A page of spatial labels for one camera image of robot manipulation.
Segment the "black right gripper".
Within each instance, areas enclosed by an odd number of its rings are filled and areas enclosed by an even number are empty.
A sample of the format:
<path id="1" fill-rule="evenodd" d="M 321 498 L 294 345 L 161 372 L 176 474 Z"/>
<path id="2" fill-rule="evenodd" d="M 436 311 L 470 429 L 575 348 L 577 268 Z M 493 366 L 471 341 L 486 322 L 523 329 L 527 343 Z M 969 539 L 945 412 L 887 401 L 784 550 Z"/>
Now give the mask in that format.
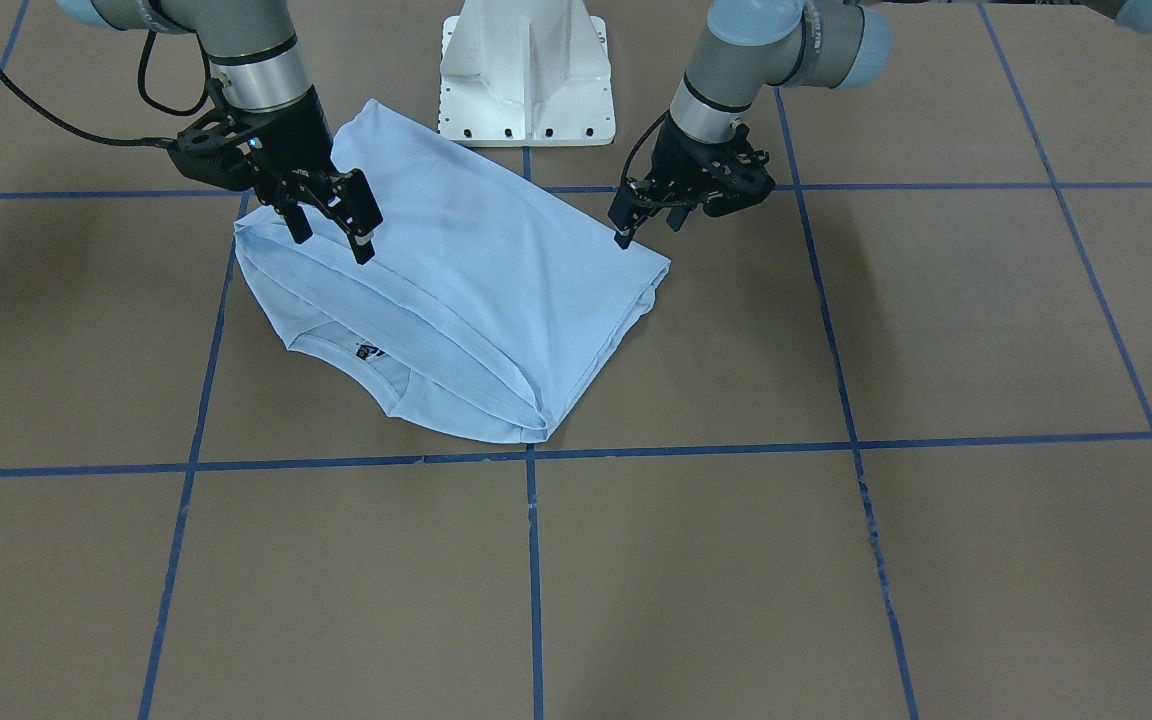
<path id="1" fill-rule="evenodd" d="M 252 190 L 262 204 L 282 209 L 297 245 L 314 236 L 305 202 L 338 225 L 358 265 L 376 258 L 372 247 L 382 214 L 361 169 L 340 173 L 319 96 L 310 88 L 298 100 L 270 111 L 241 109 L 219 86 L 206 88 L 212 108 L 179 132 L 168 156 L 185 179 L 221 190 Z"/>

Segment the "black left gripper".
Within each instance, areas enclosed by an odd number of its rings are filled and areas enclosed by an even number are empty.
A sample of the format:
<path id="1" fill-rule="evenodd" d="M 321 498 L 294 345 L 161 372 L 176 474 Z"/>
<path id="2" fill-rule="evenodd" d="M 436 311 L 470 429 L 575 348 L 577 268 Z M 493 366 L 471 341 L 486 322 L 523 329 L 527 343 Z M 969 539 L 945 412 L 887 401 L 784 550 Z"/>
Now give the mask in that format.
<path id="1" fill-rule="evenodd" d="M 767 200 L 774 179 L 767 170 L 770 154 L 749 142 L 750 128 L 741 120 L 728 141 L 694 141 L 664 113 L 652 150 L 652 170 L 643 181 L 643 197 L 632 185 L 617 187 L 607 211 L 614 242 L 622 250 L 635 240 L 653 211 L 669 210 L 666 223 L 681 232 L 695 209 L 707 217 L 726 217 Z"/>

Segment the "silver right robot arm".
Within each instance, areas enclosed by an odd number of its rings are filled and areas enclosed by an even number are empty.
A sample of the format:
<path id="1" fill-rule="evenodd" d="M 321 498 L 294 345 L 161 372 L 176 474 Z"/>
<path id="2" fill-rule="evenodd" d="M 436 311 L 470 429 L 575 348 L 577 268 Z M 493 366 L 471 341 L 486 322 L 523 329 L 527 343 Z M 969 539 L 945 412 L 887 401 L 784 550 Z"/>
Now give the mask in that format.
<path id="1" fill-rule="evenodd" d="M 332 160 L 332 135 L 287 3 L 65 1 L 61 9 L 88 26 L 194 35 L 212 105 L 166 141 L 179 173 L 253 191 L 297 243 L 310 237 L 306 210 L 314 209 L 346 234 L 358 264 L 374 258 L 381 211 L 365 174 L 339 170 Z"/>

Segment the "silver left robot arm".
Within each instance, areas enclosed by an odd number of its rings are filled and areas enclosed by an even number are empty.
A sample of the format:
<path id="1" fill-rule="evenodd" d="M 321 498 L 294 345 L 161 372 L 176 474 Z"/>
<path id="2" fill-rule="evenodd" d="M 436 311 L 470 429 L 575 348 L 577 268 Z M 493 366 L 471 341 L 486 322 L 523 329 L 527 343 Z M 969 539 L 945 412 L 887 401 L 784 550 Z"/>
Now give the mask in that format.
<path id="1" fill-rule="evenodd" d="M 748 141 L 761 88 L 863 88 L 893 46 L 882 1 L 714 1 L 676 94 L 643 135 L 652 168 L 622 169 L 608 217 L 617 247 L 660 211 L 677 232 L 691 211 L 726 217 L 776 188 L 767 152 Z"/>

